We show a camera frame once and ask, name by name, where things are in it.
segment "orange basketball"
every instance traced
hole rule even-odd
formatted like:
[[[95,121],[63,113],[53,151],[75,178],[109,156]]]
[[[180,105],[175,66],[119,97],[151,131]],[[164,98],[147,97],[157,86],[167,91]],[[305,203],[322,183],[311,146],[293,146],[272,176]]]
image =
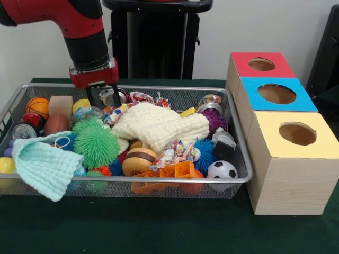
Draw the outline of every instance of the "orange basketball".
[[[26,113],[38,113],[43,118],[48,118],[48,103],[49,101],[42,97],[35,97],[31,99],[26,105]]]

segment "red box top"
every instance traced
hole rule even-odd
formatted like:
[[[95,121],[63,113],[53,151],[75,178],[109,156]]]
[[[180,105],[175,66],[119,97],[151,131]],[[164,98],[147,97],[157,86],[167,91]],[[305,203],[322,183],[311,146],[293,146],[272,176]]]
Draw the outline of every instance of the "red box top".
[[[296,78],[282,53],[232,52],[242,78]]]

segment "circular hole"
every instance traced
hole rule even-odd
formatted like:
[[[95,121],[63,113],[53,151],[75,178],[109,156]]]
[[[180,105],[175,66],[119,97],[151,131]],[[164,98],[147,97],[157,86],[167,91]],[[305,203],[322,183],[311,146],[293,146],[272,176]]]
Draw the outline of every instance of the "circular hole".
[[[289,88],[278,84],[266,84],[258,88],[260,96],[266,101],[277,104],[289,104],[297,95]]]
[[[317,133],[311,127],[297,122],[282,124],[279,133],[284,139],[300,146],[313,144],[317,139]]]
[[[275,69],[275,64],[267,59],[264,58],[255,58],[249,61],[248,65],[255,69],[260,71],[269,71]]]

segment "metal basket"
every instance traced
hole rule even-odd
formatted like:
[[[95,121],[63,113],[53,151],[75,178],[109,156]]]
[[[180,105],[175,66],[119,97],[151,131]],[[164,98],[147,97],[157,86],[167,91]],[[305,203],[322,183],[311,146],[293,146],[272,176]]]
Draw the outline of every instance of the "metal basket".
[[[157,91],[163,98],[172,99],[172,109],[184,111],[196,106],[200,99],[208,94],[216,94],[224,99],[224,120],[229,122],[229,132],[238,144],[232,163],[238,171],[238,179],[208,178],[149,178],[149,177],[73,177],[68,186],[67,196],[101,196],[101,197],[179,197],[179,198],[226,198],[231,199],[252,177],[252,166],[246,144],[240,129],[238,116],[231,95],[220,88],[195,87],[145,87],[119,86],[127,92],[137,90],[153,97]],[[98,96],[101,88],[93,90]],[[0,153],[8,147],[13,126],[25,113],[27,102],[37,96],[49,99],[52,95],[71,95],[74,101],[85,98],[83,89],[76,89],[67,84],[28,84],[16,90],[0,114]],[[136,194],[132,188],[148,187],[153,191],[148,194]],[[0,195],[39,195],[32,187],[25,184],[18,174],[0,174]]]

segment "green tablecloth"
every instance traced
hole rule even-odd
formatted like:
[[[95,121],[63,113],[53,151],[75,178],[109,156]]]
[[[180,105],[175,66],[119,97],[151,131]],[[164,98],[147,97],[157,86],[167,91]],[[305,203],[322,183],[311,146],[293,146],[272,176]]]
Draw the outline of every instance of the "green tablecloth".
[[[120,84],[223,87],[225,81]],[[339,188],[323,216],[255,216],[245,186],[230,201],[1,196],[0,232],[0,253],[339,253]]]

